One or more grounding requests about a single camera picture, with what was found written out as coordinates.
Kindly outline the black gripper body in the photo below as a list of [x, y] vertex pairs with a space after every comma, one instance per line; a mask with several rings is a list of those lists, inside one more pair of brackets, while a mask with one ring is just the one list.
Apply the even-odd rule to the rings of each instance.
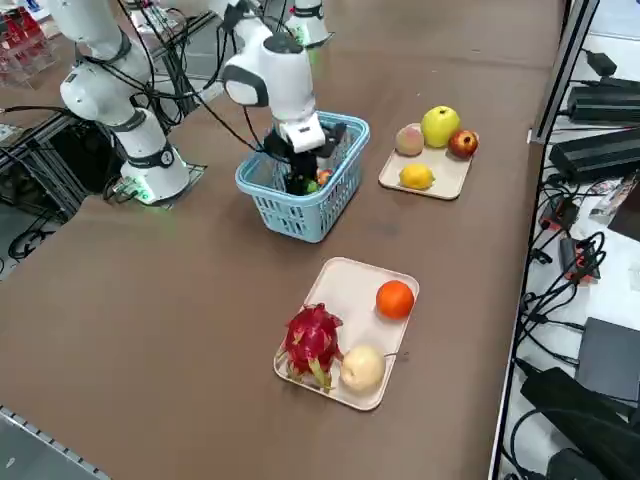
[[321, 124], [325, 134], [325, 143], [312, 150], [296, 153], [289, 140], [282, 139], [275, 129], [264, 138], [264, 150], [279, 159], [283, 159], [296, 168], [311, 167], [335, 168], [341, 163], [341, 153], [343, 140], [346, 135], [346, 124], [339, 122], [335, 125]]

